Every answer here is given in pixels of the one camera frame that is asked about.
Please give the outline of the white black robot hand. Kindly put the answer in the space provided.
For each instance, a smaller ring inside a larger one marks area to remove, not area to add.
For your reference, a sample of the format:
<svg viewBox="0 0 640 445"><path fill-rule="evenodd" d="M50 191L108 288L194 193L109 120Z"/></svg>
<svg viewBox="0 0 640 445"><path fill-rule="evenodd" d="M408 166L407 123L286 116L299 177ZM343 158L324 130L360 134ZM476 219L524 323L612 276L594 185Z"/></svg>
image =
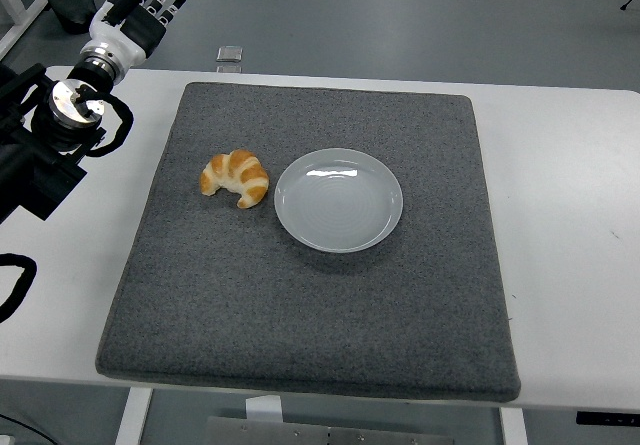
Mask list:
<svg viewBox="0 0 640 445"><path fill-rule="evenodd" d="M106 0L89 27L80 63L119 80L146 61L187 0Z"/></svg>

